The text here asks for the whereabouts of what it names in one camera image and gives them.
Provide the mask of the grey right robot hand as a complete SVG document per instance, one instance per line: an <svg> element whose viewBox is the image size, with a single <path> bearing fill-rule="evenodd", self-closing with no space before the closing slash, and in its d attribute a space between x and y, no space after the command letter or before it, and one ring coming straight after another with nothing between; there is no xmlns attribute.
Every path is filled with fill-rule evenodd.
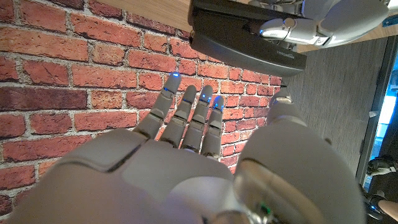
<svg viewBox="0 0 398 224"><path fill-rule="evenodd" d="M160 127L181 76L149 114L59 159L9 223L364 223L345 160L300 117L289 92L271 99L231 172L220 162L223 98L187 88Z"/></svg>

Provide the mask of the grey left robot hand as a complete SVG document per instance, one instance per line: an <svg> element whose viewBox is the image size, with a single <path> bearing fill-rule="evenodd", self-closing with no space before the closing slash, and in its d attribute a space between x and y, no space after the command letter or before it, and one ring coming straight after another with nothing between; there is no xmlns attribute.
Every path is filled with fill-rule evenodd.
<svg viewBox="0 0 398 224"><path fill-rule="evenodd" d="M380 0L274 0L249 4L297 16L271 19L259 28L262 38L285 42L289 47L347 44L376 28L397 9L395 1Z"/></svg>

